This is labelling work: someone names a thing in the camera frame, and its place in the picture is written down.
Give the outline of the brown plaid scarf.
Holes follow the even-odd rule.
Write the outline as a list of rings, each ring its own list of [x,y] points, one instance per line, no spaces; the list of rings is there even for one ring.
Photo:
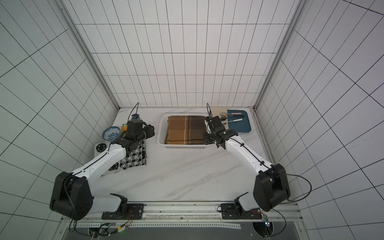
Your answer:
[[[167,145],[204,145],[207,132],[205,116],[170,116],[164,143]]]

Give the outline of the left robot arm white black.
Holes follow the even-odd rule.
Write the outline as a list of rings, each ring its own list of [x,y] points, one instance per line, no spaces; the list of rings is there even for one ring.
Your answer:
[[[57,175],[49,204],[50,210],[74,221],[95,213],[102,213],[102,218],[107,220],[125,219],[130,214],[126,197],[118,194],[97,196],[91,192],[92,185],[104,173],[127,157],[144,140],[155,135],[155,128],[138,118],[129,120],[127,127],[126,131],[93,160],[73,172],[61,172]]]

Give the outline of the smiley face checked scarf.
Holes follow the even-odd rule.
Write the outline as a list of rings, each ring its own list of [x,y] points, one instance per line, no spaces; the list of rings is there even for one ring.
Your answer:
[[[109,142],[103,142],[95,145],[94,148],[94,157],[97,157],[101,153],[105,152],[110,143]],[[138,147],[131,152],[128,156],[126,156],[124,159],[120,160],[118,163],[114,164],[106,173],[108,174],[114,174],[118,173],[124,170],[127,170],[129,168],[143,166],[147,164],[147,158],[146,158],[146,145],[145,142],[142,142],[138,145]]]

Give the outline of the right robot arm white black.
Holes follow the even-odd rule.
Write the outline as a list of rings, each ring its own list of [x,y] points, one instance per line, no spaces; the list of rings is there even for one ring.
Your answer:
[[[287,173],[280,164],[274,165],[253,151],[233,129],[226,129],[218,116],[205,119],[207,132],[205,145],[222,147],[247,166],[254,176],[253,192],[236,198],[235,202],[243,211],[262,209],[268,212],[288,200],[291,191]]]

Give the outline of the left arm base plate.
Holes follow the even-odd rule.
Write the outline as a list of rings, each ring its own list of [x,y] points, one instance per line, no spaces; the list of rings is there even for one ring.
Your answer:
[[[144,204],[123,203],[115,212],[104,212],[102,220],[141,220],[143,211]]]

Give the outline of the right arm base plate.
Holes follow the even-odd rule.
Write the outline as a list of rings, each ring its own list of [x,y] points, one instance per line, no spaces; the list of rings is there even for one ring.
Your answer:
[[[257,210],[244,210],[240,204],[224,203],[217,207],[223,220],[261,220],[262,213]]]

